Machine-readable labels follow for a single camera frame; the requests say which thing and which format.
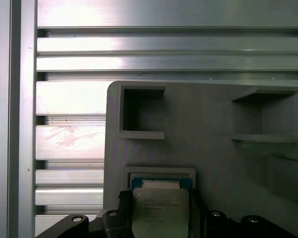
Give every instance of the processor chip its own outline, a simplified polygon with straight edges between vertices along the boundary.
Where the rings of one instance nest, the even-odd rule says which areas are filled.
[[[180,188],[136,188],[132,231],[135,238],[187,238],[189,194]]]

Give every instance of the slotted aluminum panel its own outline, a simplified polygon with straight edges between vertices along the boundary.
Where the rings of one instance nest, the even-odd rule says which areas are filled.
[[[102,208],[111,82],[298,86],[298,0],[21,2],[19,237]]]

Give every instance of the square recess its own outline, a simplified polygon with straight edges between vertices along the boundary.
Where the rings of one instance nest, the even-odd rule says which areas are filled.
[[[160,124],[151,123],[150,117],[163,121],[165,87],[124,86],[120,91],[119,136],[129,139],[164,139]]]
[[[298,143],[298,89],[250,87],[232,102],[232,140]]]

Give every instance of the metal frame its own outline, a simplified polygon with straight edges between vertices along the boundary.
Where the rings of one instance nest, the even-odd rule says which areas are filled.
[[[0,0],[0,238],[18,229],[21,0]]]
[[[35,236],[35,98],[37,1],[22,0],[18,237]]]

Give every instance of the gray plastic plate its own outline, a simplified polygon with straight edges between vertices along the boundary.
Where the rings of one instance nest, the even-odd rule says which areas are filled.
[[[271,154],[298,160],[298,88],[127,81],[108,88],[105,209],[118,204],[126,166],[188,167],[210,209],[237,221],[259,215],[298,236],[298,204],[271,192]]]

